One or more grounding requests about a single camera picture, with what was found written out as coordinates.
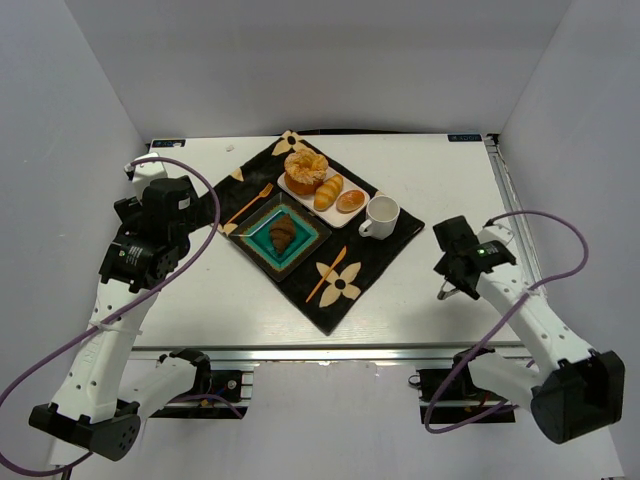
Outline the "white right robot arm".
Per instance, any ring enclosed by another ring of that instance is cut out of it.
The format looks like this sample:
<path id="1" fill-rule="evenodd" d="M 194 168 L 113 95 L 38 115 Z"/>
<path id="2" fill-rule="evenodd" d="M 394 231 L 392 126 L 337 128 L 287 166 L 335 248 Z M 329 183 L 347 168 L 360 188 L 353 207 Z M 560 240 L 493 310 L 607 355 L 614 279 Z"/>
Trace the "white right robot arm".
<path id="1" fill-rule="evenodd" d="M 487 301 L 500 321 L 461 353 L 429 400 L 424 422 L 456 379 L 495 393 L 503 404 L 528 411 L 547 439 L 563 444 L 620 421 L 625 365 L 613 351 L 599 352 L 576 334 L 541 293 L 567 272 L 528 283 L 511 251 L 512 232 L 489 219 L 479 233 L 463 216 L 433 228 L 443 253 L 434 270 L 474 300 Z"/>

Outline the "large sugared round bread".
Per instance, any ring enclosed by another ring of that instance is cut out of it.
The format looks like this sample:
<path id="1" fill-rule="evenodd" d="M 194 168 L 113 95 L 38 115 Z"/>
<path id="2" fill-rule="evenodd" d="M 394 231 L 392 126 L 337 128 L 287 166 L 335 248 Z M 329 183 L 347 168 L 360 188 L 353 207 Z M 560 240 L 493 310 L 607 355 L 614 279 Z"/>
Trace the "large sugared round bread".
<path id="1" fill-rule="evenodd" d="M 329 164 L 324 155 L 301 150 L 287 156 L 284 168 L 286 186 L 297 195 L 310 195 L 324 183 Z"/>

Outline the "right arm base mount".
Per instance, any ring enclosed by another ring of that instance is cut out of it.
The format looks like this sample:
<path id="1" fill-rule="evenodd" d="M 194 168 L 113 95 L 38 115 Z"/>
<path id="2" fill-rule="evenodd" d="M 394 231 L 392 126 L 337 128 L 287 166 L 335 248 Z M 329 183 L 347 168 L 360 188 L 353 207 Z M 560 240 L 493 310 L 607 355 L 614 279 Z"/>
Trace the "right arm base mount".
<path id="1" fill-rule="evenodd" d="M 421 420 L 429 406 L 431 397 L 449 374 L 449 369 L 427 368 L 417 370 L 408 378 L 408 386 L 418 392 Z M 430 417 L 430 426 L 441 426 L 463 422 L 484 413 L 504 402 L 500 409 L 479 420 L 479 423 L 514 423 L 515 409 L 511 404 L 495 393 L 468 387 L 457 377 L 445 390 Z"/>

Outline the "orange plastic fork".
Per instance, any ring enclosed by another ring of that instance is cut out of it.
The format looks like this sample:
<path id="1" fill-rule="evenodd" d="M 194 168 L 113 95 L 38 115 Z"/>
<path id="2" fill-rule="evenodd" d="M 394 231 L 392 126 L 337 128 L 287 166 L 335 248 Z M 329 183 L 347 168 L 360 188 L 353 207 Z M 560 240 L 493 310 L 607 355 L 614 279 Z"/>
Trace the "orange plastic fork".
<path id="1" fill-rule="evenodd" d="M 239 211 L 237 211 L 227 222 L 226 225 L 233 223 L 239 216 L 241 216 L 244 212 L 246 212 L 250 207 L 252 207 L 258 200 L 267 198 L 271 191 L 273 190 L 274 185 L 272 183 L 268 183 L 252 200 L 250 200 L 246 205 L 244 205 Z"/>

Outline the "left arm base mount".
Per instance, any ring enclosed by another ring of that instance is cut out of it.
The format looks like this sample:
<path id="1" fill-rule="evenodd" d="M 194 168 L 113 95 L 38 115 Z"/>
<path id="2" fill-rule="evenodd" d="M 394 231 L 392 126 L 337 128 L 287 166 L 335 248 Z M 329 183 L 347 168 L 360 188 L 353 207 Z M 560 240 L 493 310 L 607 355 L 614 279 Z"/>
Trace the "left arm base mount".
<path id="1" fill-rule="evenodd" d="M 242 406 L 249 400 L 249 373 L 206 366 L 209 356 L 194 349 L 174 350 L 159 356 L 156 366 L 168 360 L 187 360 L 196 368 L 194 385 L 179 395 L 197 395 L 198 398 L 170 403 L 151 415 L 152 418 L 173 419 L 241 419 L 248 407 Z"/>

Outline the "aluminium table frame rail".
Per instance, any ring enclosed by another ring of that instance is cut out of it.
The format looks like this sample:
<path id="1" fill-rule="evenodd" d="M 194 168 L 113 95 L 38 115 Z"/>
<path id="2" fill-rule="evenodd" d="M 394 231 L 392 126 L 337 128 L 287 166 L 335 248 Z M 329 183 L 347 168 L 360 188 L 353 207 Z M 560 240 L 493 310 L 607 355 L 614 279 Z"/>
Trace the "aluminium table frame rail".
<path id="1" fill-rule="evenodd" d="M 497 133 L 487 134 L 484 137 L 484 145 L 505 210 L 507 212 L 520 211 L 522 205 L 500 149 L 499 135 Z M 505 222 L 514 233 L 516 249 L 526 278 L 531 282 L 540 280 L 542 278 L 540 264 L 527 218 L 524 215 L 517 215 L 507 218 Z"/>

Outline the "metal tongs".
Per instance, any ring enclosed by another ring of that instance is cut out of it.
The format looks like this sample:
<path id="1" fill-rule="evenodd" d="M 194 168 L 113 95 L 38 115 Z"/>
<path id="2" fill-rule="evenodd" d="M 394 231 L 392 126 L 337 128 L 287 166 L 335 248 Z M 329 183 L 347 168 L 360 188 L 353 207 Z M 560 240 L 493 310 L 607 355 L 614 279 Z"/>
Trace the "metal tongs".
<path id="1" fill-rule="evenodd" d="M 444 301 L 458 292 L 459 289 L 455 285 L 448 281 L 444 281 L 436 295 L 436 298 L 440 301 Z"/>

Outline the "white ceramic mug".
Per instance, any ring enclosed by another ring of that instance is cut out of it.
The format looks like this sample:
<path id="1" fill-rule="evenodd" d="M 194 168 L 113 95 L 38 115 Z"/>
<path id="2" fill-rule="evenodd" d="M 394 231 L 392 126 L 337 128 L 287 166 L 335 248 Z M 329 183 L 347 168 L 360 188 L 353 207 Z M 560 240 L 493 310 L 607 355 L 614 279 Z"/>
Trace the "white ceramic mug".
<path id="1" fill-rule="evenodd" d="M 392 198 L 379 195 L 372 198 L 366 207 L 366 219 L 359 226 L 361 237 L 385 240 L 394 231 L 400 215 L 400 207 Z"/>

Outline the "brown chocolate croissant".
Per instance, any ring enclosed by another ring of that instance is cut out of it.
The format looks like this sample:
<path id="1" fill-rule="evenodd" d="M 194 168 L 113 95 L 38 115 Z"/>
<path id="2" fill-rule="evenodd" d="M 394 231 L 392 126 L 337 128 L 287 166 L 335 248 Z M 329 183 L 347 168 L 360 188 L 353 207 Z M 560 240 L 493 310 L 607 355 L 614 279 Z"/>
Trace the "brown chocolate croissant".
<path id="1" fill-rule="evenodd" d="M 283 254 L 296 237 L 296 226 L 289 214 L 284 214 L 269 227 L 269 236 L 275 251 Z"/>

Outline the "black floral placemat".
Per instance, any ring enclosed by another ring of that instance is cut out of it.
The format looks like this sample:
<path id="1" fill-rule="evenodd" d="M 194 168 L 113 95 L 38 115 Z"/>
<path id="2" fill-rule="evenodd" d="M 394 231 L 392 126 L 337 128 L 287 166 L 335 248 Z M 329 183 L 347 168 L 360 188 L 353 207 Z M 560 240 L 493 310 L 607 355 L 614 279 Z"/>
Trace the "black floral placemat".
<path id="1" fill-rule="evenodd" d="M 328 335 L 424 229 L 397 208 L 390 234 L 369 234 L 382 194 L 293 131 L 215 187 L 220 233 L 240 261 L 222 268 L 236 302 L 285 300 Z"/>

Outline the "orange plastic knife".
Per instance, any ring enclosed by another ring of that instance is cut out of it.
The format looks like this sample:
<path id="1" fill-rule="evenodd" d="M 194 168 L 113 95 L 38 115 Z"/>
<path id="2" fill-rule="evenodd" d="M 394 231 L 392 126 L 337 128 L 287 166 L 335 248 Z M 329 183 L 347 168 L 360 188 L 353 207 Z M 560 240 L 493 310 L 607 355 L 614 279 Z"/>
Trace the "orange plastic knife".
<path id="1" fill-rule="evenodd" d="M 307 296 L 305 303 L 309 303 L 312 298 L 314 297 L 314 295 L 317 293 L 317 291 L 320 289 L 320 287 L 322 286 L 322 284 L 327 280 L 327 278 L 329 277 L 329 275 L 333 272 L 333 270 L 335 269 L 335 267 L 344 259 L 344 257 L 347 254 L 347 246 L 343 246 L 343 248 L 341 249 L 341 251 L 338 253 L 337 257 L 334 259 L 333 263 L 326 269 L 325 273 L 322 275 L 321 279 L 318 281 L 318 283 L 314 286 L 314 288 L 311 290 L 311 292 L 309 293 L 309 295 Z"/>

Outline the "white rectangular tray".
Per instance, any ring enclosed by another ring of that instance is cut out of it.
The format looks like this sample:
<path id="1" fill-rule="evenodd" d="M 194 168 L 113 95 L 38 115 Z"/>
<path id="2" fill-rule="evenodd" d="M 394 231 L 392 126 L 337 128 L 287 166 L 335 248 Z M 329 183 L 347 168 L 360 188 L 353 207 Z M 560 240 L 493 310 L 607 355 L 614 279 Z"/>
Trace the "white rectangular tray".
<path id="1" fill-rule="evenodd" d="M 278 186 L 289 194 L 293 199 L 303 205 L 309 212 L 316 215 L 319 219 L 323 220 L 327 225 L 332 228 L 340 229 L 345 227 L 351 220 L 353 220 L 361 211 L 366 209 L 366 206 L 370 200 L 370 195 L 359 185 L 354 183 L 348 176 L 342 174 L 343 189 L 341 194 L 348 193 L 350 191 L 359 191 L 363 194 L 364 200 L 356 208 L 350 211 L 342 211 L 337 207 L 338 201 L 335 201 L 327 210 L 319 211 L 314 208 L 314 196 L 313 195 L 298 195 L 291 190 L 285 181 L 285 174 L 282 173 L 277 180 Z"/>

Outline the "golden croissant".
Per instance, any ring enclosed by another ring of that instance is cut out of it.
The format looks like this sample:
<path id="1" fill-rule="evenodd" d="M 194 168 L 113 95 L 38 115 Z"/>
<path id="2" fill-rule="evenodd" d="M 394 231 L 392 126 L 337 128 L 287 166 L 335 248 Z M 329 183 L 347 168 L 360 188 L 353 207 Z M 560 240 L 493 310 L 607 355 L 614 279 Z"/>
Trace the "golden croissant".
<path id="1" fill-rule="evenodd" d="M 344 186 L 344 179 L 336 174 L 320 185 L 314 194 L 314 209 L 316 211 L 326 211 L 329 209 L 341 194 Z"/>

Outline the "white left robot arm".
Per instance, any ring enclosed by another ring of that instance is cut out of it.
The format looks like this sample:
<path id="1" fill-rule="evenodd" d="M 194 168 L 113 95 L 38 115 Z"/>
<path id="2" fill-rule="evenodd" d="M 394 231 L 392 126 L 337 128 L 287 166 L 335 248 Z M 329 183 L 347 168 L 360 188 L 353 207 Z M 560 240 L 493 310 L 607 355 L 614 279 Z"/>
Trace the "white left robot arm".
<path id="1" fill-rule="evenodd" d="M 122 375 L 141 325 L 168 279 L 188 257 L 189 236 L 213 219 L 211 196 L 188 176 L 154 179 L 140 197 L 114 206 L 121 226 L 99 270 L 96 306 L 70 371 L 30 426 L 112 461 L 132 448 L 141 425 L 182 395 L 211 385 L 206 354 L 189 348 L 160 358 L 156 371 L 124 387 Z"/>

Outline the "small glazed bun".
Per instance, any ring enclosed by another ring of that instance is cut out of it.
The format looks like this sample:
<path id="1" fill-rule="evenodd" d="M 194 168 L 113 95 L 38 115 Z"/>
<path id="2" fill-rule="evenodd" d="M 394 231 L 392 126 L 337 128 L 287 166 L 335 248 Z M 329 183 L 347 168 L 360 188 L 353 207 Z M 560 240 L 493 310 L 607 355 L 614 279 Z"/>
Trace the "small glazed bun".
<path id="1" fill-rule="evenodd" d="M 349 190 L 338 197 L 335 205 L 340 213 L 346 214 L 358 210 L 365 201 L 366 196 L 363 191 Z"/>

